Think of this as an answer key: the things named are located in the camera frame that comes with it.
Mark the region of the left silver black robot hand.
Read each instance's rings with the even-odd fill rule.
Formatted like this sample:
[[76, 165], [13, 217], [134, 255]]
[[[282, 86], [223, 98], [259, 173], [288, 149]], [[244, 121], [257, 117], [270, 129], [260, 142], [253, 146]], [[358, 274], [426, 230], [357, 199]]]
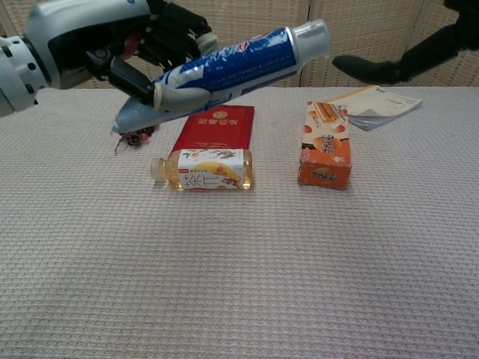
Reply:
[[204, 17], [168, 1], [37, 3], [24, 38], [50, 87], [67, 90], [95, 78], [156, 110], [177, 110], [179, 96], [128, 58], [171, 70], [219, 48]]

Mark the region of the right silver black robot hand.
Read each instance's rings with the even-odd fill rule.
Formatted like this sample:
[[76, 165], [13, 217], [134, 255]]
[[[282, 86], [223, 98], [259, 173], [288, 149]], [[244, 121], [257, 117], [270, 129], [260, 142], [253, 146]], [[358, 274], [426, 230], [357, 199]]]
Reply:
[[365, 84], [395, 85], [444, 64], [462, 51], [477, 51], [478, 2], [444, 1], [443, 5], [458, 13], [457, 21], [405, 51], [399, 60], [372, 62], [355, 55], [339, 55], [333, 58], [333, 65]]

